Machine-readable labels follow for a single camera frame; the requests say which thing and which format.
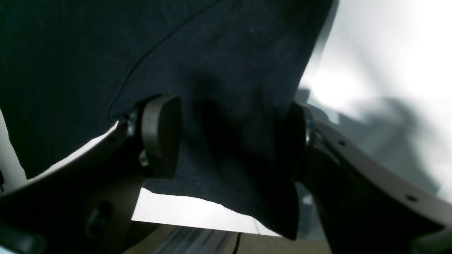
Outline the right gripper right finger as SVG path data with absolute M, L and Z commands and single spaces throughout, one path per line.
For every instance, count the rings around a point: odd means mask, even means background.
M 293 179 L 312 195 L 333 253 L 451 253 L 451 204 L 379 165 L 303 103 L 286 122 Z

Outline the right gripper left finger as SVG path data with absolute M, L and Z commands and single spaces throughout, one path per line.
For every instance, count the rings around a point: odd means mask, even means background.
M 1 196 L 1 252 L 118 254 L 140 190 L 174 177 L 182 103 L 142 101 L 103 140 L 65 166 Z

